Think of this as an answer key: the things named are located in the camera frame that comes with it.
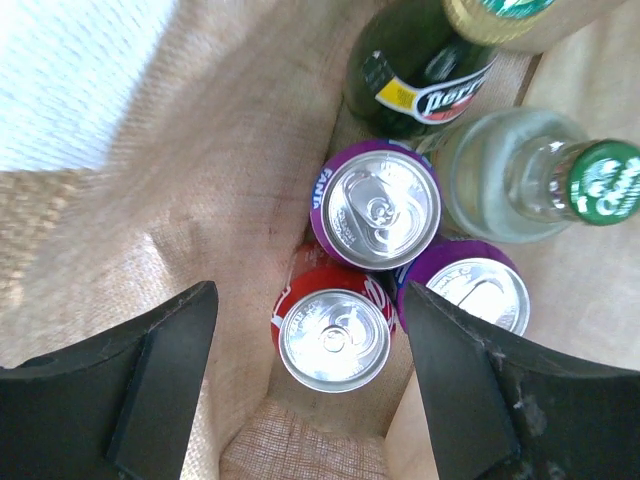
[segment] glass bottle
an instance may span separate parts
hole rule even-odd
[[[640,149],[592,140],[573,120],[516,107],[422,139],[438,174],[443,228],[528,243],[573,222],[613,225],[640,207]]]
[[[360,33],[345,102],[371,133],[409,139],[460,116],[495,46],[528,31],[553,0],[396,0]]]

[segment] beverage container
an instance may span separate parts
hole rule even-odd
[[[376,136],[408,140],[459,117],[496,46],[527,32],[553,0],[396,0],[356,40],[345,101]]]
[[[531,310],[527,288],[513,262],[488,243],[438,237],[413,262],[394,270],[391,296],[405,331],[404,295],[410,281],[516,335],[527,328]]]
[[[271,334],[291,375],[328,393],[354,390],[375,378],[397,323],[380,284],[338,265],[316,242],[295,253],[287,283],[273,310]]]
[[[640,207],[640,149],[592,140],[558,113],[517,107],[422,139],[445,231],[527,243],[572,223],[607,226]]]
[[[390,270],[426,248],[440,223],[438,184],[429,162],[405,146],[369,140],[322,169],[311,197],[311,226],[336,260]]]

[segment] coca-cola can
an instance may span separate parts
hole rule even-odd
[[[384,367],[397,318],[377,280],[336,264],[313,242],[294,255],[271,334],[294,378],[317,391],[348,392]]]
[[[466,312],[524,335],[531,302],[515,265],[500,249],[479,240],[436,237],[413,262],[392,272],[390,290],[406,331],[404,295],[410,281],[425,285]]]
[[[334,259],[367,271],[416,258],[433,239],[442,204],[423,156],[388,140],[361,142],[332,157],[311,196],[311,226]]]

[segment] yellow label section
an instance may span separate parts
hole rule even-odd
[[[376,95],[376,99],[384,100],[398,108],[406,110],[411,110],[415,98],[416,93],[402,85],[397,78],[387,83]]]

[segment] burlap fabric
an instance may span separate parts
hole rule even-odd
[[[0,364],[79,341],[212,279],[219,319],[183,478],[437,478],[404,335],[374,382],[334,396],[296,384],[269,336],[318,168],[366,137],[341,107],[341,84],[351,44],[384,3],[192,0],[148,19],[151,29],[140,14],[150,3],[136,7],[134,22],[130,4],[108,5],[109,22],[84,30],[98,39],[100,62],[135,50],[135,42],[114,50],[118,26],[158,42],[120,92],[102,168],[0,173]],[[565,111],[593,135],[640,141],[638,2],[550,48],[604,8],[559,4],[567,17],[549,15],[526,45],[513,45],[549,51],[503,53],[466,118],[524,102]],[[48,103],[77,113],[54,92],[36,116]],[[34,157],[29,138],[65,144],[55,129],[44,133],[22,136],[16,158]],[[509,248],[532,293],[527,336],[640,368],[639,230],[638,218],[606,231],[576,226]]]

